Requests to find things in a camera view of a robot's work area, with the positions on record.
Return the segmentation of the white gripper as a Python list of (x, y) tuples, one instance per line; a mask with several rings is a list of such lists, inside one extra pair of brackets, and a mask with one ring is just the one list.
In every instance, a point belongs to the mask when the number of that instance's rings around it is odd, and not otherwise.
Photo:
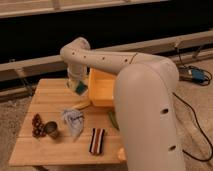
[(75, 90), (78, 86), (78, 81), (84, 82), (87, 78), (87, 68), (84, 66), (72, 66), (67, 68), (68, 77), (67, 87)]

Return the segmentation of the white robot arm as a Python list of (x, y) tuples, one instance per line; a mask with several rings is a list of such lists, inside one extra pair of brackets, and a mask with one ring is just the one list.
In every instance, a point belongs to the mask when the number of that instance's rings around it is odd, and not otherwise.
[(138, 52), (96, 51), (82, 37), (60, 50), (69, 66), (114, 74), (114, 106), (128, 171), (186, 171), (175, 124), (174, 62)]

